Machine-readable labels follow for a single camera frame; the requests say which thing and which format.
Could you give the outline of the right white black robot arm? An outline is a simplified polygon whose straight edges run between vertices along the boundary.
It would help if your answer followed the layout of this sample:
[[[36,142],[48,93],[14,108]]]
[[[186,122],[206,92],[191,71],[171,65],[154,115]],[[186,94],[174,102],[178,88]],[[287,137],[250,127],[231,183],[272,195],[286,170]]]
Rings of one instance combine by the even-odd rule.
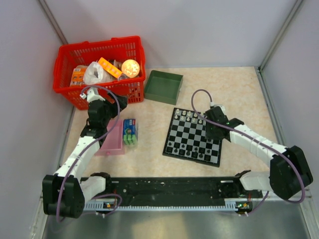
[[[228,119],[224,106],[210,104],[205,112],[205,137],[227,140],[248,150],[261,159],[268,171],[246,170],[237,174],[239,181],[232,186],[238,197],[246,196],[251,190],[272,191],[283,200],[313,183],[313,176],[303,150],[297,146],[287,147],[275,143],[248,128],[237,118]]]

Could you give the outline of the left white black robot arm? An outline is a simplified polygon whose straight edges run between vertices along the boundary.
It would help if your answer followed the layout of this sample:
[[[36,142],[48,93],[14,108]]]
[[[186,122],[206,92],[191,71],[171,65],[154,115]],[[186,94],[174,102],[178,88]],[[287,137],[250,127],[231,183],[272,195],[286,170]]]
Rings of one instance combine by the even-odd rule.
[[[128,99],[97,85],[84,87],[80,97],[88,102],[88,118],[78,142],[61,167],[42,180],[43,211],[55,216],[57,222],[79,218],[88,201],[98,194],[109,197],[113,191],[113,185],[107,182],[107,173],[95,173],[85,181],[81,178],[107,135],[113,131],[107,129],[110,120],[119,120]]]

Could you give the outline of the black white chess board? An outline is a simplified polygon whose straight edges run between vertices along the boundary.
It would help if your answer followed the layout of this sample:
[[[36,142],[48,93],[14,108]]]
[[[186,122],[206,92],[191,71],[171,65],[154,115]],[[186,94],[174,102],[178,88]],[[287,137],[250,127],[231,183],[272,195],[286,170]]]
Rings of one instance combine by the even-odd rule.
[[[220,166],[222,142],[205,138],[206,121],[191,110],[174,108],[162,154],[214,167]]]

